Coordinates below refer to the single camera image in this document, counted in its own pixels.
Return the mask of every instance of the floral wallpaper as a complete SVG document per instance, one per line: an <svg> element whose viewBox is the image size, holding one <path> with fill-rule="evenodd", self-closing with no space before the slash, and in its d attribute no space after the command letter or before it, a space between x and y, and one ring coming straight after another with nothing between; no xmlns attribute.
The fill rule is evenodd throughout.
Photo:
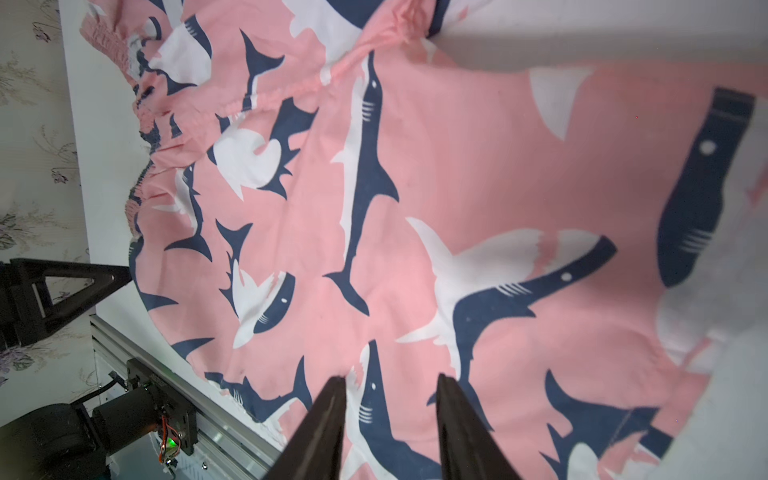
<svg viewBox="0 0 768 480"><path fill-rule="evenodd" d="M0 2L0 261L88 262L56 0ZM54 301L83 280L48 279ZM97 388L88 319L0 352L0 425Z"/></svg>

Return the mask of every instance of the black bracket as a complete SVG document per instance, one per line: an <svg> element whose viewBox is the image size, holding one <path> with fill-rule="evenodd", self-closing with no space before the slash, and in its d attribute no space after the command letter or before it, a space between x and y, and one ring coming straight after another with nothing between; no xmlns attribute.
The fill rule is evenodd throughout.
<svg viewBox="0 0 768 480"><path fill-rule="evenodd" d="M54 303L46 277L93 283ZM15 258L0 262L0 351L48 338L131 281L126 266Z"/></svg>

